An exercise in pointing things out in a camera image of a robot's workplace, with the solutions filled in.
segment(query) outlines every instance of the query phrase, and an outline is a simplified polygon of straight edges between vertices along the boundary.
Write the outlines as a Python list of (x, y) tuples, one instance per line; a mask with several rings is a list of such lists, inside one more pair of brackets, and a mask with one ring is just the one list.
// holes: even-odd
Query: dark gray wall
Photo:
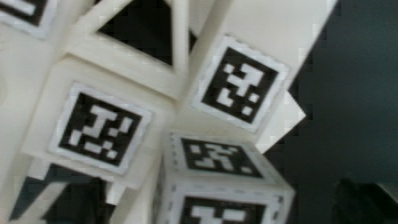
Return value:
[(398, 1), (344, 0), (292, 89), (310, 119), (267, 153), (297, 189), (290, 224), (329, 224), (335, 185), (398, 183)]

